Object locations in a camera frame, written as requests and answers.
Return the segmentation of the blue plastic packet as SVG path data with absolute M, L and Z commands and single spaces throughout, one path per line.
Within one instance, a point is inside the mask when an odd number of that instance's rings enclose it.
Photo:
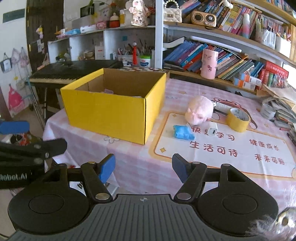
M 174 137 L 181 140 L 193 141 L 195 136 L 192 134 L 191 129 L 188 126 L 174 125 Z

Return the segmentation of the small white charger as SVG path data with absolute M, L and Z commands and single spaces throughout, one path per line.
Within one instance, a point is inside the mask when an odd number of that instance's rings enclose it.
M 216 124 L 210 125 L 207 130 L 207 135 L 215 136 L 218 132 L 218 126 Z

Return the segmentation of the pink plush pig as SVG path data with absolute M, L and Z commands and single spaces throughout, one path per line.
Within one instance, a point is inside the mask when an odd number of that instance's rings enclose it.
M 213 109 L 212 101 L 202 95 L 196 96 L 189 102 L 185 120 L 188 124 L 197 126 L 210 120 Z

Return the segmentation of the yellow tape roll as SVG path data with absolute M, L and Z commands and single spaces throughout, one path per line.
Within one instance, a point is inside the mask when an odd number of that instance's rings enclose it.
M 249 115 L 238 108 L 230 108 L 226 116 L 226 124 L 232 130 L 243 133 L 250 123 Z

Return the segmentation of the white spray bottle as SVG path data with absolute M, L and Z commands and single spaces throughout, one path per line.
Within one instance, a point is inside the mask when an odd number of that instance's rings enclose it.
M 213 106 L 214 106 L 214 112 L 215 113 L 219 113 L 219 114 L 222 114 L 224 116 L 227 116 L 230 109 L 232 108 L 231 106 L 223 104 L 221 102 L 214 102 Z

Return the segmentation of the grey toy truck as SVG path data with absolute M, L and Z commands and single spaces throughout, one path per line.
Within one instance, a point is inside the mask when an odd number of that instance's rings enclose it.
M 112 90 L 109 90 L 109 89 L 105 89 L 104 90 L 104 93 L 107 93 L 107 94 L 114 94 L 114 92 Z

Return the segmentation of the pink checkered tablecloth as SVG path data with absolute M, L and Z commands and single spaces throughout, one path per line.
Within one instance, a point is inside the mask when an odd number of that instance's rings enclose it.
M 191 129 L 193 141 L 175 138 L 174 125 L 186 124 L 184 113 L 189 101 L 197 95 L 243 109 L 252 118 L 249 129 L 235 132 L 225 124 L 224 116 L 214 114 L 213 121 L 218 126 L 215 136 L 207 135 L 208 128 L 204 125 Z M 231 164 L 281 205 L 295 185 L 295 146 L 285 131 L 260 115 L 259 108 L 260 104 L 253 99 L 169 79 L 165 104 L 145 145 L 75 128 L 69 124 L 64 110 L 47 121 L 43 137 L 67 141 L 67 151 L 55 161 L 70 167 L 114 154 L 116 168 L 108 181 L 132 193 L 175 194 L 182 184 L 172 169 L 171 158 L 178 153 L 189 162 L 202 162 L 209 167 Z

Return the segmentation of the black electronic keyboard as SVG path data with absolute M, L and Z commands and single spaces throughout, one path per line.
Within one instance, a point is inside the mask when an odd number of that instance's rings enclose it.
M 79 78 L 102 68 L 120 69 L 123 63 L 118 60 L 65 61 L 46 65 L 35 72 L 30 83 L 54 83 L 67 85 Z

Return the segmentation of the yellow cardboard box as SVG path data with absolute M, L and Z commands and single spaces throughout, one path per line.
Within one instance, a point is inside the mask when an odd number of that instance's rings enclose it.
M 144 145 L 165 100 L 166 73 L 102 68 L 61 88 L 70 125 Z M 104 93 L 105 89 L 114 94 Z

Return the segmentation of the white tape roll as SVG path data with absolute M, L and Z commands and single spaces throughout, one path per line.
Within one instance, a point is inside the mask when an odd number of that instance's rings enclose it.
M 263 118 L 267 120 L 272 120 L 275 116 L 276 111 L 267 103 L 261 105 L 260 114 Z

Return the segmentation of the chessboard box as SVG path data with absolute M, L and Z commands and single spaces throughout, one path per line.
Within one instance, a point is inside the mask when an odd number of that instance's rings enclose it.
M 166 73 L 166 78 L 170 78 L 170 71 L 168 70 L 163 70 L 159 68 L 147 68 L 147 67 L 131 67 L 131 66 L 124 66 L 121 68 L 122 71 L 132 71 L 132 72 L 161 72 L 161 73 Z

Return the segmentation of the stack of papers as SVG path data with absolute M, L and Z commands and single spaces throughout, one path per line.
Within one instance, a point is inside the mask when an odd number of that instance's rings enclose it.
M 286 136 L 295 146 L 295 103 L 285 97 L 279 97 L 269 87 L 262 85 L 256 90 L 261 105 L 267 103 L 276 111 L 272 122 L 279 130 L 287 132 Z

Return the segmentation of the white bookshelf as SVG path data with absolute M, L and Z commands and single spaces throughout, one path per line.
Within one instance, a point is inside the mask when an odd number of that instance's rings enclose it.
M 154 26 L 99 29 L 49 41 L 48 60 L 53 64 L 56 62 L 56 57 L 65 51 L 69 51 L 70 60 L 77 61 L 85 51 L 95 50 L 96 47 L 101 50 L 100 58 L 109 60 L 111 54 L 117 52 L 118 48 L 136 42 L 138 47 L 141 47 L 144 43 L 153 46 L 151 66 L 163 68 L 164 54 L 168 51 L 168 48 L 164 47 L 164 43 L 185 36 L 189 40 L 201 40 L 217 46 L 224 46 L 243 57 L 260 58 L 277 65 L 287 64 L 295 67 L 295 61 L 289 57 L 254 40 L 210 27 L 161 22 L 159 14 L 156 15 L 156 18 L 156 25 Z

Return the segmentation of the retro wooden radio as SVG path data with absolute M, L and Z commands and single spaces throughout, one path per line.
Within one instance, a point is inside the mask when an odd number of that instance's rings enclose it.
M 217 18 L 214 14 L 205 13 L 201 11 L 192 11 L 191 22 L 194 25 L 215 28 L 217 25 Z

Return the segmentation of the white quilted handbag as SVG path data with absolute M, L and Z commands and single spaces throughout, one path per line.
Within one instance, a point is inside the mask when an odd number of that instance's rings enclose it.
M 167 0 L 164 2 L 164 21 L 166 22 L 182 22 L 182 10 L 177 1 Z

